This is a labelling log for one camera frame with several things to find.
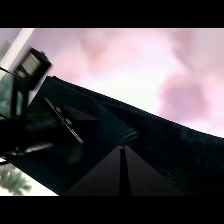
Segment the tree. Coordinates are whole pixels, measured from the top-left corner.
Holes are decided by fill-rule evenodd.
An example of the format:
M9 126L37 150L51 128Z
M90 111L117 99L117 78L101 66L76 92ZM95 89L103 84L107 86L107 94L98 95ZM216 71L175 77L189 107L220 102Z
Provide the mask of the tree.
M24 191L31 190L31 186L22 176L22 172L11 164L0 167L0 186L18 196L22 196Z

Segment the white pole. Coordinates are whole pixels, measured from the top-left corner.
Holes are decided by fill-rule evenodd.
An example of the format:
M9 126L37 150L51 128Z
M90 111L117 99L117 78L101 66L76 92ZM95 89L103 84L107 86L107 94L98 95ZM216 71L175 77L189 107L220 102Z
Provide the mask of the white pole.
M19 32L18 36L16 39L13 41L12 45L0 61L0 66L3 67L4 69L9 69L16 59L16 57L19 55L20 51L26 44L26 42L29 40L31 34L35 28L22 28L22 30ZM5 72L1 71L0 72L0 80L4 76Z

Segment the green foliage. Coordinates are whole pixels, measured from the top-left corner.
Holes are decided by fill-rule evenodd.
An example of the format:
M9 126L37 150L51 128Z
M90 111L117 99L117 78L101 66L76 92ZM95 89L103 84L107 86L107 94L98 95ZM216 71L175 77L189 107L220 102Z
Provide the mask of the green foliage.
M22 172L16 170L12 165L0 166L0 186L18 196L23 195L24 191L31 190L31 186L22 176Z

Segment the pink sky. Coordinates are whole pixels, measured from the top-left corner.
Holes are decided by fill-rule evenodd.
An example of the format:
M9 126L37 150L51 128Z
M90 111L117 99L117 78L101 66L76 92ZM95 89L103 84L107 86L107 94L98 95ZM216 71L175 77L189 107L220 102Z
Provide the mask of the pink sky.
M49 75L224 137L224 29L37 29Z

